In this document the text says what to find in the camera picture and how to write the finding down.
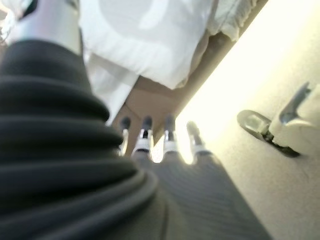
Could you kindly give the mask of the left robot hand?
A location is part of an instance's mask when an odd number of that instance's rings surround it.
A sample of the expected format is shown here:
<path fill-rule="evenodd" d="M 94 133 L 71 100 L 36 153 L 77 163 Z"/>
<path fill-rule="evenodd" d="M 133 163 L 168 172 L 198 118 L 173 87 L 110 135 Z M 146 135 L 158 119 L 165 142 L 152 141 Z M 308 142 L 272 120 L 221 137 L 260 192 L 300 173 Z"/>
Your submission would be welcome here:
<path fill-rule="evenodd" d="M 76 0 L 26 0 L 0 63 L 3 240 L 269 240 L 211 153 L 119 155 Z"/>

